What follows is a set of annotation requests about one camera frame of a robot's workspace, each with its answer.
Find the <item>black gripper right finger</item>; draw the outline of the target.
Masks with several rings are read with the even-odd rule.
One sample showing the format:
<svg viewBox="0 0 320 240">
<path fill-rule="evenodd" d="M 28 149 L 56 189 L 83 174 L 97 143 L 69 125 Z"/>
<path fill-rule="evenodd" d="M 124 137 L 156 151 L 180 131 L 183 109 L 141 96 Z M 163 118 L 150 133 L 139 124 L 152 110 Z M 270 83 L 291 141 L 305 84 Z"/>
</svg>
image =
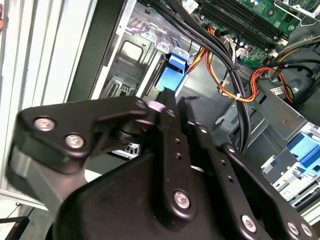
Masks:
<svg viewBox="0 0 320 240">
<path fill-rule="evenodd" d="M 209 131 L 196 122 L 192 98 L 177 103 L 202 212 L 213 219 L 221 240 L 315 240 L 312 226 L 233 146 L 217 146 Z"/>
</svg>

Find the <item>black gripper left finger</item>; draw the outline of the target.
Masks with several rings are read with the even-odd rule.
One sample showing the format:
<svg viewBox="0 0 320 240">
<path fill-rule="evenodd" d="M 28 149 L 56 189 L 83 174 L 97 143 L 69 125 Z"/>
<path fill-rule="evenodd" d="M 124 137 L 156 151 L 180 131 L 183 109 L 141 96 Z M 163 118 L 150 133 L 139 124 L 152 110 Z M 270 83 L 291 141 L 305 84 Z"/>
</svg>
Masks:
<svg viewBox="0 0 320 240">
<path fill-rule="evenodd" d="M 188 141 L 170 89 L 149 103 L 121 96 L 20 111 L 11 143 L 11 183 L 57 218 L 66 199 L 90 183 L 85 180 L 86 162 L 130 143 L 142 145 L 139 157 L 153 154 L 160 164 L 163 197 L 169 200 L 174 191 L 176 202 L 167 212 L 180 220 L 193 219 L 197 209 L 188 195 Z"/>
</svg>

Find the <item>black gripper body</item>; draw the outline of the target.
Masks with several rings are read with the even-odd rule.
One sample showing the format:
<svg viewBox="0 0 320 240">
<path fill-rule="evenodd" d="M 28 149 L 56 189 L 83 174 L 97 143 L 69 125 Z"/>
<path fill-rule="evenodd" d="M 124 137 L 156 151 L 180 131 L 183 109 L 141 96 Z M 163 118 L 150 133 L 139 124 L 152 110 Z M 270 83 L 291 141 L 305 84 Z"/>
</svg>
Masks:
<svg viewBox="0 0 320 240">
<path fill-rule="evenodd" d="M 72 193 L 53 224 L 55 240 L 238 240 L 241 222 L 228 207 L 213 163 L 228 167 L 215 151 L 192 151 L 188 170 L 193 219 L 167 212 L 174 191 L 164 199 L 160 164 L 154 154 L 127 162 Z"/>
</svg>

